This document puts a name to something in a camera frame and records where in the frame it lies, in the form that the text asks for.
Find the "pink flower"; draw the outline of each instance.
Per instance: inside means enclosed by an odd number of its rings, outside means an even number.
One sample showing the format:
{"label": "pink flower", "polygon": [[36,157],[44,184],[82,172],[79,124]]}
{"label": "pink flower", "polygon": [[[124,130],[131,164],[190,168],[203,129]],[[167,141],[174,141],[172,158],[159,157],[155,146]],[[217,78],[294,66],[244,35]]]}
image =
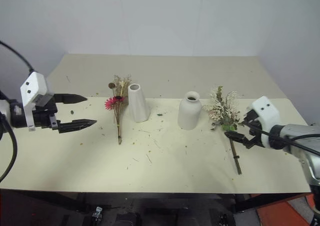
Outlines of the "pink flower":
{"label": "pink flower", "polygon": [[123,102],[125,98],[122,96],[116,96],[115,99],[117,102]]}
{"label": "pink flower", "polygon": [[110,97],[105,101],[104,105],[107,110],[112,110],[117,103],[117,99],[115,97]]}
{"label": "pink flower", "polygon": [[115,97],[110,97],[108,100],[105,101],[104,105],[107,110],[112,110],[114,106],[116,105],[117,102],[123,102],[124,97],[121,96],[115,96]]}

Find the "orange floor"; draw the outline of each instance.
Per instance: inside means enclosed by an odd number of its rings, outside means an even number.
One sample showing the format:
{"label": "orange floor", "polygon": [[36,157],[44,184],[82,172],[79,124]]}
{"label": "orange floor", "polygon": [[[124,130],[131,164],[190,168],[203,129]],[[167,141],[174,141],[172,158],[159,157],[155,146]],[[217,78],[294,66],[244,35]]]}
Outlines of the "orange floor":
{"label": "orange floor", "polygon": [[[313,195],[307,196],[314,206]],[[309,223],[288,203],[280,202],[257,209],[262,226],[309,226]]]}

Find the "white wall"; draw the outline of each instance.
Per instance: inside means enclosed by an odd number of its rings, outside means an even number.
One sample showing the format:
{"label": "white wall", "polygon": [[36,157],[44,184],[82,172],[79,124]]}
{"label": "white wall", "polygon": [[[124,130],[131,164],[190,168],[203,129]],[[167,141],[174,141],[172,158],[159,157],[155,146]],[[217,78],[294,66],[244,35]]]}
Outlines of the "white wall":
{"label": "white wall", "polygon": [[[312,113],[303,104],[310,87],[319,87],[319,1],[0,0],[0,38],[46,75],[64,53],[261,55],[310,121],[320,108],[316,96],[308,98]],[[293,46],[296,42],[303,45]],[[0,88],[16,95],[19,87],[13,79],[20,84],[26,71],[3,49],[0,66]],[[296,75],[294,81],[288,72]]]}
{"label": "white wall", "polygon": [[320,123],[320,0],[283,0],[259,55],[305,120]]}

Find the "vase opening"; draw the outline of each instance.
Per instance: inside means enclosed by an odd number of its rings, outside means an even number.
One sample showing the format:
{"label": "vase opening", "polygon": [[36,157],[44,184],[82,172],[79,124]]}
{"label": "vase opening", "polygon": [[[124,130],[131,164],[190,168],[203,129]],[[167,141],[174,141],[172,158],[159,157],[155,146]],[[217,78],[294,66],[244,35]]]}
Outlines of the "vase opening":
{"label": "vase opening", "polygon": [[185,94],[185,98],[190,102],[195,102],[200,99],[200,95],[198,92],[189,91]]}
{"label": "vase opening", "polygon": [[138,85],[138,84],[132,84],[131,86],[130,86],[130,89],[131,90],[138,90],[140,88],[140,86]]}

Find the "beige table surface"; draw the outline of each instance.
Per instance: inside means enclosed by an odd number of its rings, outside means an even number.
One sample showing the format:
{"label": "beige table surface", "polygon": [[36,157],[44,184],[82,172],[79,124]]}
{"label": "beige table surface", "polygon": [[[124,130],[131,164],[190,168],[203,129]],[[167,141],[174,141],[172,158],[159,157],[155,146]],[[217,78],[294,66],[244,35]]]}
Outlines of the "beige table surface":
{"label": "beige table surface", "polygon": [[197,91],[208,98],[212,87],[237,90],[242,98],[286,98],[258,57],[150,57],[67,54],[48,77],[55,93],[111,95],[114,75],[131,74],[147,98],[182,98]]}
{"label": "beige table surface", "polygon": [[[228,139],[210,131],[202,112],[197,127],[178,127],[180,99],[148,99],[148,121],[135,123],[128,110],[122,119],[123,143],[118,145],[113,114],[106,98],[59,105],[57,119],[95,119],[78,132],[50,129],[15,130],[18,155],[0,188],[76,192],[276,193],[308,192],[296,158],[283,151],[235,143],[243,174],[238,175]],[[239,99],[239,109],[253,99]],[[304,124],[288,99],[272,99],[284,124]],[[0,142],[0,168],[12,153],[8,134]]]}

